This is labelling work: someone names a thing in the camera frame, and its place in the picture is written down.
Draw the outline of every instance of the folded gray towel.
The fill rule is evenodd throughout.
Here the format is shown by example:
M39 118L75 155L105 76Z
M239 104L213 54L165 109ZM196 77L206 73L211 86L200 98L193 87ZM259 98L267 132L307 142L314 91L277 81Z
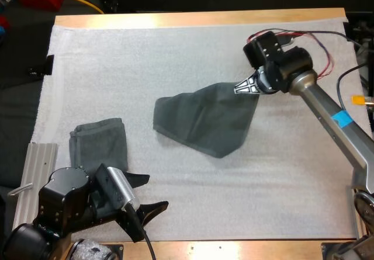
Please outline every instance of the folded gray towel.
M70 133L70 162L92 176L104 163L127 171L126 133L121 118L81 124Z
M236 83L218 83L194 93L157 99L153 128L159 133L216 158L244 142L257 95L236 95Z

